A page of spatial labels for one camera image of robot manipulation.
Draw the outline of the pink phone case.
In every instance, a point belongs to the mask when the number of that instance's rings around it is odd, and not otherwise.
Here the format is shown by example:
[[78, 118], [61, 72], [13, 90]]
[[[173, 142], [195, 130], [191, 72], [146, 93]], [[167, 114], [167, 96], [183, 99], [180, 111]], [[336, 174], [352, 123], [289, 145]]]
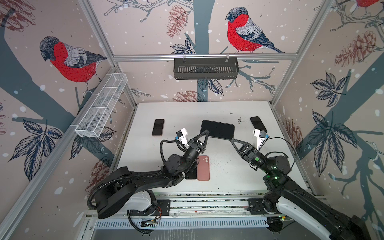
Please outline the pink phone case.
[[197, 179], [198, 181], [210, 180], [210, 159], [208, 156], [199, 156], [197, 165]]

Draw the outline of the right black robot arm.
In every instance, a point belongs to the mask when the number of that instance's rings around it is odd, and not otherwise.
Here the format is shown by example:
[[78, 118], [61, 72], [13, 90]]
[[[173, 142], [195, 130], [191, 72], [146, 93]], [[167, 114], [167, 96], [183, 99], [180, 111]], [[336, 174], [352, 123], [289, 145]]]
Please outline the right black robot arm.
[[262, 154], [250, 143], [231, 139], [238, 155], [254, 170], [261, 170], [268, 193], [264, 195], [266, 212], [290, 217], [321, 240], [369, 240], [366, 223], [357, 216], [336, 211], [301, 188], [289, 177], [292, 165], [282, 152]]

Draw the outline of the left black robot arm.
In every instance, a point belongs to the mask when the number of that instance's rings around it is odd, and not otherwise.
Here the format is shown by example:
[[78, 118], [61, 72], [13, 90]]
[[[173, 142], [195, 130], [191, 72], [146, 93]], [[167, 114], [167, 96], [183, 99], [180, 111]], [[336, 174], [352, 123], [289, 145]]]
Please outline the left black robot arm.
[[[90, 191], [87, 206], [97, 210], [99, 219], [106, 219], [116, 214], [136, 193], [178, 185], [185, 174], [192, 172], [198, 165], [198, 157], [207, 147], [209, 131], [205, 130], [186, 144], [181, 136], [174, 140], [161, 140], [160, 156], [163, 166], [157, 171], [131, 172], [127, 167], [118, 168]], [[173, 154], [166, 160], [163, 144], [177, 144], [182, 156]]]

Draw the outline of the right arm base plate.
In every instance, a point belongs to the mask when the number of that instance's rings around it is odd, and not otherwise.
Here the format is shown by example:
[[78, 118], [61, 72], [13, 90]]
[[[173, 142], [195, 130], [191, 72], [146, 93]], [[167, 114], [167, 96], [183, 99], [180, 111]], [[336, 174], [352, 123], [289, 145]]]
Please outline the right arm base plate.
[[248, 199], [247, 211], [250, 212], [251, 215], [280, 214], [277, 210], [276, 202], [264, 198]]

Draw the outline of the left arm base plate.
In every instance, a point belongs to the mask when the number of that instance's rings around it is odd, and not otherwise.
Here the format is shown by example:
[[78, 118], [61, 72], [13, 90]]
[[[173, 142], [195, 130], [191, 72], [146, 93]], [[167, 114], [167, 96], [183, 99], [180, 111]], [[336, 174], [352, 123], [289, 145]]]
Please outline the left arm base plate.
[[168, 216], [170, 214], [170, 200], [159, 200], [151, 203], [144, 211], [128, 210], [128, 214], [134, 217]]

